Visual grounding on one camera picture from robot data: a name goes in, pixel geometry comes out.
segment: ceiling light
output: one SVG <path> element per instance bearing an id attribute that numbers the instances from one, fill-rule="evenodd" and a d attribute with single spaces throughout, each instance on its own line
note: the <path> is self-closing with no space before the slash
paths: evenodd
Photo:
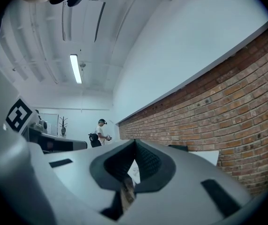
<path id="1" fill-rule="evenodd" d="M 71 61 L 74 77 L 76 78 L 76 82 L 82 83 L 81 75 L 79 73 L 79 68 L 78 68 L 77 55 L 76 54 L 70 55 L 70 61 Z"/>

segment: man in white shirt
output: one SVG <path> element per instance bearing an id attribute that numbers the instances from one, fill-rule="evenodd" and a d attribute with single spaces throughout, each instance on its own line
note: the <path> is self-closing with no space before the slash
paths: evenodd
<path id="1" fill-rule="evenodd" d="M 98 135 L 98 140 L 100 141 L 101 145 L 105 145 L 105 141 L 110 141 L 111 137 L 109 136 L 104 136 L 104 132 L 102 131 L 102 126 L 107 124 L 107 122 L 104 119 L 100 119 L 98 121 L 98 126 L 95 128 L 95 134 Z"/>

